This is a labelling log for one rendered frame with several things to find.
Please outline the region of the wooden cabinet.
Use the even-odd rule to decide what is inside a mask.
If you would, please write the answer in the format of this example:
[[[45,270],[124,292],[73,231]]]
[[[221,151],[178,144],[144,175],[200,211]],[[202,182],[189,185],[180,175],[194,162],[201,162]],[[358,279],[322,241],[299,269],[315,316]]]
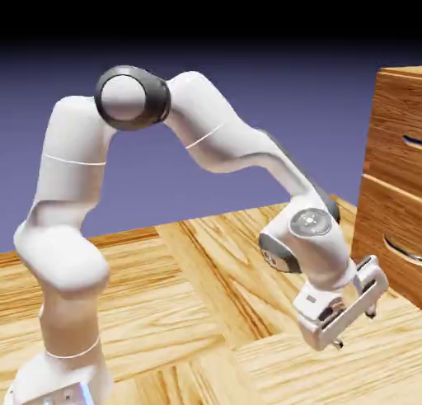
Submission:
[[[352,256],[422,309],[422,66],[377,73]]]

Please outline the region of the wooden drawer front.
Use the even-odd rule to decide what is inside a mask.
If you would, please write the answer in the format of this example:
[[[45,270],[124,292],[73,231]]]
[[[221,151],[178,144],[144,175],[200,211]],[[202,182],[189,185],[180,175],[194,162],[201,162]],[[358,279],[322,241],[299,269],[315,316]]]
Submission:
[[[422,66],[377,73],[363,172],[422,198],[422,151],[402,142],[422,139]]]
[[[415,255],[422,255],[422,198],[369,175],[362,176],[352,257],[378,257],[389,284],[422,309],[422,267],[390,252],[382,235]]]

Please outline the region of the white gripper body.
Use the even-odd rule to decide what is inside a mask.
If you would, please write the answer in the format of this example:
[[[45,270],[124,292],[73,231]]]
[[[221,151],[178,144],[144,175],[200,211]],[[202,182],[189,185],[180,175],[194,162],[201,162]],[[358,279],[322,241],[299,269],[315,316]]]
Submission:
[[[387,292],[386,275],[374,255],[365,257],[357,266],[353,284],[358,297],[345,305],[342,294],[317,290],[305,283],[296,297],[298,326],[304,341],[314,350],[322,351],[350,326],[360,315],[365,315],[367,303],[377,303]]]

